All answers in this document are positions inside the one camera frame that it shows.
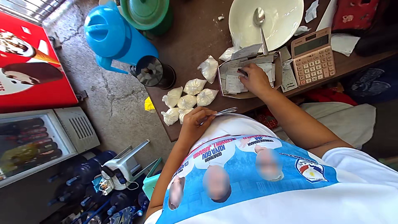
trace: yellow paper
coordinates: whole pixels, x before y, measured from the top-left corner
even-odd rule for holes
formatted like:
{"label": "yellow paper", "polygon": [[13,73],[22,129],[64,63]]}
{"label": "yellow paper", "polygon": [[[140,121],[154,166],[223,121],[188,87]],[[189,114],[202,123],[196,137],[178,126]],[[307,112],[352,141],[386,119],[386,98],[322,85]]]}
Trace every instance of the yellow paper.
{"label": "yellow paper", "polygon": [[156,112],[155,107],[152,104],[152,100],[150,100],[149,97],[145,100],[145,110],[149,111],[150,113]]}

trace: calculator display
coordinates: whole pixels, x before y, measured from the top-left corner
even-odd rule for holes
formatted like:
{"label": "calculator display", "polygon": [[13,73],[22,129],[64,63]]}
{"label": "calculator display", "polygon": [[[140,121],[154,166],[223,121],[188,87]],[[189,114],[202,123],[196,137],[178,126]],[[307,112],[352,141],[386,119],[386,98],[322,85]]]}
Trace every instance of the calculator display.
{"label": "calculator display", "polygon": [[329,42],[329,34],[326,34],[325,36],[322,36],[320,38],[316,38],[310,42],[307,42],[305,44],[299,45],[295,47],[295,56],[302,54],[306,51],[310,51],[312,49],[315,49],[317,47],[320,47],[322,45],[328,44]]}

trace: pen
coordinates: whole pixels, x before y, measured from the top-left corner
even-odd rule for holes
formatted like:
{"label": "pen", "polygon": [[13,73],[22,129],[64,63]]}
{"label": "pen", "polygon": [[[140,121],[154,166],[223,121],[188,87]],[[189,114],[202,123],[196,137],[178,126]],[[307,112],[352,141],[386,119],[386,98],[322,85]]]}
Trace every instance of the pen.
{"label": "pen", "polygon": [[243,75],[245,75],[246,77],[249,77],[249,76],[248,76],[248,73],[245,72],[243,69],[238,69],[238,71],[239,71],[240,73],[242,73]]}

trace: wooden table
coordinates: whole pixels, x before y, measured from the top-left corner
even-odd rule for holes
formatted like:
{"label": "wooden table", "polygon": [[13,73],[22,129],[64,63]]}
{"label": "wooden table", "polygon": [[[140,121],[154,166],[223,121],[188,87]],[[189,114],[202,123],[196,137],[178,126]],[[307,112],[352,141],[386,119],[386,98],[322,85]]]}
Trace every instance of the wooden table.
{"label": "wooden table", "polygon": [[[313,1],[304,0],[304,10],[307,10]],[[171,0],[174,12],[173,27],[162,37],[157,37],[154,40],[154,45],[159,51],[160,60],[165,64],[171,65],[177,73],[177,81],[174,88],[184,87],[185,83],[191,79],[204,79],[200,70],[197,70],[199,64],[208,55],[212,55],[217,59],[228,47],[232,46],[228,28],[229,9],[232,2],[233,0]],[[308,24],[305,23],[303,17],[301,25],[306,25],[312,28],[311,31],[315,31],[329,2],[330,0],[320,1],[318,17]],[[218,21],[217,18],[222,14],[225,19]],[[333,79],[329,79],[326,82],[341,78],[342,75],[352,74],[363,67],[389,58],[396,53],[395,51],[386,52],[371,57],[360,57],[352,53],[350,57],[347,57],[333,52],[336,75]],[[305,88],[296,88],[284,94],[285,96],[294,96],[322,84],[325,84],[325,82]],[[213,84],[207,83],[205,88],[218,90],[220,88],[218,80],[216,79]],[[155,87],[147,87],[146,90],[170,141],[176,141],[181,130],[180,123],[176,122],[167,126],[163,122],[163,115],[160,114],[162,111],[169,109],[162,102],[162,97],[167,94],[168,90],[161,90]],[[222,97],[221,94],[218,94],[215,100],[207,107],[215,111],[222,111],[236,106],[238,107],[238,113],[244,113],[263,105],[264,103],[258,98],[243,100]]]}

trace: white bowl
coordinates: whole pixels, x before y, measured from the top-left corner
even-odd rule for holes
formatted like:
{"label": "white bowl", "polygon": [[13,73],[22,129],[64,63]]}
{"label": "white bowl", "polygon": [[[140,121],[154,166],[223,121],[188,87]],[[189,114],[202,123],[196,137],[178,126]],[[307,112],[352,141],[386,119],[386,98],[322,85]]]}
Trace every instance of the white bowl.
{"label": "white bowl", "polygon": [[241,47],[261,43],[260,28],[253,23],[257,7],[264,9],[264,36],[272,51],[285,44],[300,26],[304,0],[234,0],[229,11],[229,30],[235,44]]}

